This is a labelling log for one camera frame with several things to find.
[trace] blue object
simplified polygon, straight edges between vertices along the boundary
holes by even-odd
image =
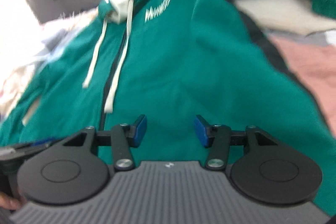
[[[146,130],[147,130],[147,117],[145,116],[136,127],[134,135],[134,147],[138,147],[141,144]]]
[[[209,136],[207,134],[206,127],[197,117],[194,120],[194,128],[196,135],[203,147],[209,147]]]
[[[48,143],[48,142],[55,141],[55,140],[56,140],[55,137],[49,137],[44,140],[33,142],[30,146],[37,146],[37,145],[41,145],[41,144]]]

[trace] pink blanket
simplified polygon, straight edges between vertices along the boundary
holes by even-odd
[[[336,137],[336,46],[302,45],[270,36],[288,68],[315,96]]]

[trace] hoodie zipper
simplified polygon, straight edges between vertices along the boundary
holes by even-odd
[[[116,69],[117,69],[117,66],[118,66],[118,61],[120,59],[120,56],[121,56],[121,53],[122,53],[123,48],[125,46],[125,43],[126,43],[126,30],[124,31],[123,38],[121,40],[121,44],[119,46],[118,53],[115,56],[115,58],[113,60],[113,63],[111,65],[109,77],[107,78],[107,81],[105,82],[104,91],[103,91],[103,101],[102,101],[101,110],[100,110],[99,131],[104,130],[104,127],[105,127],[105,120],[106,120],[106,115],[107,114],[104,111],[104,107],[105,107],[107,96],[109,95],[109,91],[110,91],[110,87],[111,87],[111,84],[112,84],[113,76],[116,72]]]

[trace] human hand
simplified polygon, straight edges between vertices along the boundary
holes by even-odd
[[[21,202],[0,192],[0,207],[7,210],[18,210],[21,208]]]

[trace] metal screw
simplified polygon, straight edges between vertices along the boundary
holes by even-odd
[[[130,159],[121,159],[117,160],[115,164],[119,168],[129,168],[133,164],[133,162]]]
[[[172,162],[168,162],[168,163],[165,164],[165,167],[167,167],[167,168],[172,168],[174,166],[175,166],[175,164],[172,163]]]
[[[220,159],[211,159],[208,161],[208,166],[212,168],[219,168],[219,167],[222,167],[223,165],[224,165],[224,161]]]

